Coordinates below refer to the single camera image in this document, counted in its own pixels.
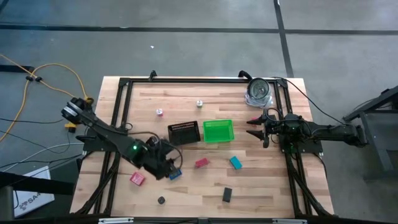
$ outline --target black mesh container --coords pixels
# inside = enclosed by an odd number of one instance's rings
[[[200,141],[198,121],[168,126],[169,140],[174,146]]]

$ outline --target butcher block tabletop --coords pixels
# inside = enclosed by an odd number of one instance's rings
[[[104,77],[96,102],[96,115],[108,124],[112,118],[119,78]],[[302,78],[289,80],[305,93]],[[155,180],[151,174],[140,169],[139,172],[146,179],[138,186],[130,181],[130,177],[138,169],[121,159],[112,216],[294,217],[285,157],[280,152],[279,145],[270,141],[269,147],[264,149],[260,140],[246,132],[250,129],[261,129],[260,126],[246,124],[246,121],[257,118],[262,113],[260,108],[245,103],[246,88],[247,84],[236,83],[134,83],[127,119],[133,125],[132,131],[152,131],[161,138],[168,139],[168,125],[198,121],[201,142],[178,147],[183,155],[182,176],[175,180]],[[312,121],[308,100],[291,84],[289,93],[293,113]],[[283,92],[280,91],[280,94],[282,104],[285,105]],[[203,101],[200,109],[197,108],[197,100]],[[118,125],[123,106],[124,97],[119,110]],[[164,115],[157,116],[156,109],[163,109]],[[232,119],[234,141],[203,141],[203,122],[214,119]],[[146,141],[150,136],[143,134],[134,137]],[[242,169],[235,170],[232,167],[229,159],[233,156],[240,160]],[[97,187],[103,157],[104,152],[94,152],[83,161],[71,212],[81,208]],[[196,169],[195,161],[204,157],[210,163]],[[333,213],[322,163],[313,154],[303,154],[302,157],[309,189],[324,208]],[[225,187],[232,189],[230,203],[222,201]],[[302,192],[298,190],[297,193],[300,208],[304,211]],[[105,188],[101,208],[104,208],[107,194],[108,187]],[[162,205],[157,201],[161,196],[165,199]]]

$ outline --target yellow cable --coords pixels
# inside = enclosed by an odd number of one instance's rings
[[[35,72],[36,72],[37,70],[41,69],[41,68],[44,68],[44,67],[48,67],[48,66],[54,65],[54,66],[60,66],[60,67],[66,68],[66,69],[68,69],[69,71],[71,71],[73,74],[76,75],[77,79],[78,79],[79,82],[80,82],[81,90],[83,91],[83,94],[84,94],[84,96],[85,96],[85,99],[86,99],[86,100],[89,99],[89,97],[88,97],[87,94],[86,94],[85,86],[84,86],[83,82],[81,81],[79,75],[78,75],[75,71],[73,71],[71,68],[69,68],[68,66],[66,66],[66,65],[62,65],[62,64],[58,64],[58,63],[50,63],[50,64],[41,65],[41,66],[37,67],[33,72],[30,72],[30,71],[24,69],[24,67],[20,66],[20,65],[17,64],[16,62],[14,62],[14,61],[12,61],[11,59],[7,58],[6,56],[0,54],[0,57],[3,57],[3,58],[5,58],[7,61],[13,63],[13,64],[16,65],[16,66],[18,66],[20,69],[22,69],[22,70],[25,71],[26,73],[30,74],[30,76],[31,76],[31,77],[34,77],[34,78],[37,78],[37,76],[35,75]],[[25,84],[24,96],[23,96],[23,99],[22,99],[21,107],[19,108],[19,111],[18,111],[17,115],[15,116],[14,121],[13,121],[13,122],[10,124],[10,126],[8,127],[6,133],[4,133],[4,134],[1,136],[0,142],[6,137],[7,133],[8,133],[8,132],[11,130],[11,128],[15,125],[15,121],[18,119],[19,115],[21,114],[22,110],[24,109],[25,100],[26,100],[26,93],[27,93],[27,88],[28,88],[28,86],[29,86],[29,82],[30,82],[30,81],[26,81],[26,84]],[[61,89],[52,87],[52,86],[50,86],[49,84],[47,84],[47,83],[45,83],[45,82],[43,82],[43,81],[40,81],[40,82],[41,82],[42,84],[44,84],[46,87],[48,87],[48,88],[50,88],[50,89],[52,89],[52,90],[60,91],[60,92],[65,93],[65,94],[67,94],[67,95],[69,95],[69,96],[71,96],[71,97],[75,97],[75,96],[73,96],[72,94],[70,94],[69,92],[67,92],[67,91],[65,91],[65,90],[61,90]]]

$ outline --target white cable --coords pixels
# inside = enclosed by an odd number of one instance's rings
[[[46,150],[53,149],[53,148],[56,148],[56,147],[69,146],[69,145],[71,145],[71,146],[72,146],[72,145],[81,145],[81,144],[84,144],[84,143],[66,143],[66,144],[59,144],[59,145],[56,145],[56,146],[51,146],[51,147],[42,149],[42,150],[40,150],[39,152],[36,152],[35,154],[33,154],[33,155],[31,155],[31,156],[28,156],[28,157],[26,157],[25,159],[19,161],[18,163],[14,164],[14,165],[12,165],[12,166],[10,166],[10,167],[8,167],[7,169],[3,170],[2,172],[8,171],[9,169],[11,169],[11,168],[13,168],[14,166],[18,165],[20,162],[24,162],[24,161],[26,161],[26,160],[28,160],[28,159],[30,159],[30,158],[32,158],[32,157],[34,157],[34,156],[36,156],[36,155],[38,155],[38,154],[44,152],[44,151],[46,151]]]
[[[261,100],[256,100],[253,99],[249,96],[248,91],[246,90],[246,92],[244,93],[244,98],[246,100],[246,104],[250,105],[250,106],[255,106],[255,107],[259,107],[262,109],[265,109],[267,107],[269,107],[269,105],[273,104],[272,102],[272,96],[265,96],[263,99]]]

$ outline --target black floor stripe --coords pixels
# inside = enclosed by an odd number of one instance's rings
[[[256,28],[178,28],[178,27],[92,27],[92,26],[42,26],[0,24],[7,30],[47,30],[47,31],[85,31],[85,32],[206,32],[206,33],[244,33],[277,34],[278,29]]]
[[[284,61],[285,61],[286,74],[288,78],[293,78],[294,77],[293,67],[292,67],[292,62],[290,61],[289,48],[287,47],[285,26],[282,18],[282,13],[280,11],[279,0],[274,0],[274,7],[276,13],[276,20],[279,28],[280,44],[282,45],[282,54],[284,56]]]
[[[0,14],[1,14],[2,10],[6,7],[8,2],[9,2],[9,0],[2,0],[2,2],[0,4]]]
[[[286,34],[310,35],[398,35],[398,30],[305,30],[286,29]]]

